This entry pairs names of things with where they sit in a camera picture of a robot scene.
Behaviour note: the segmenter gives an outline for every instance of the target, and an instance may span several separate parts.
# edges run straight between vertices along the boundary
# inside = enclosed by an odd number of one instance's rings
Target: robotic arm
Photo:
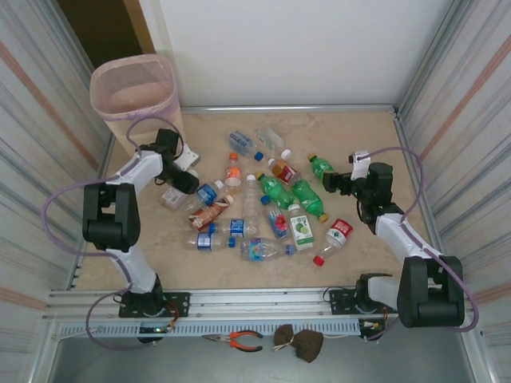
[[[83,237],[98,250],[120,259],[132,279],[123,302],[128,302],[133,311],[147,315],[158,314],[164,298],[160,279],[137,246],[141,232],[137,195],[152,179],[171,184],[185,194],[198,188],[199,180],[186,169],[196,164],[199,156],[183,144],[183,154],[175,158],[178,140],[174,131],[160,129],[156,142],[142,145],[140,152],[116,173],[115,180],[85,187]],[[117,260],[114,264],[123,271]]]
[[[360,220],[389,245],[403,265],[399,284],[389,275],[361,275],[358,299],[397,309],[406,327],[460,326],[465,319],[463,290],[430,254],[462,278],[459,259],[433,249],[402,219],[403,211],[391,201],[390,165],[372,164],[367,152],[356,152],[348,160],[353,172],[325,172],[323,186],[330,193],[339,190],[341,195],[353,195]],[[430,279],[440,287],[430,286]]]

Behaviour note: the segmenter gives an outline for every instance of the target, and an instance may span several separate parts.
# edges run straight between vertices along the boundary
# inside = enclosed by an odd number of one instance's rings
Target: white wall
[[[183,105],[396,103],[451,0],[142,0]]]

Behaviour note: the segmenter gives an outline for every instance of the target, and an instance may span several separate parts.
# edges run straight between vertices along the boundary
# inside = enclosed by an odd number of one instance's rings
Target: green soda bottle
[[[318,158],[316,154],[310,153],[307,158],[309,162],[312,164],[312,171],[318,177],[320,182],[323,182],[323,173],[324,172],[333,172],[334,168],[330,165],[327,160],[323,158]]]
[[[306,180],[296,181],[291,187],[291,191],[296,195],[307,213],[317,217],[321,223],[328,221],[328,215],[323,210],[323,201],[312,190],[311,185]]]
[[[266,176],[258,172],[255,177],[261,183],[264,194],[269,196],[282,209],[290,207],[295,202],[295,197],[282,186],[274,177]]]

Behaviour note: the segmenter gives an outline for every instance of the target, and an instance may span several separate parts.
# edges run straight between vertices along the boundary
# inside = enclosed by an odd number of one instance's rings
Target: mesh bin
[[[184,139],[176,80],[170,62],[162,56],[142,54],[100,66],[90,80],[90,102],[130,155],[133,146],[125,138],[126,131],[147,116],[172,122]],[[160,127],[142,121],[130,138],[151,144]]]

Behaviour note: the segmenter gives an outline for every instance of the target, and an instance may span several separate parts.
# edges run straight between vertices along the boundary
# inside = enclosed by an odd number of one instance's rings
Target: brown cloth pouch
[[[292,325],[283,325],[273,335],[273,342],[281,349],[286,345],[296,348],[296,356],[307,363],[314,361],[323,347],[323,334],[312,330],[302,330],[295,334]]]

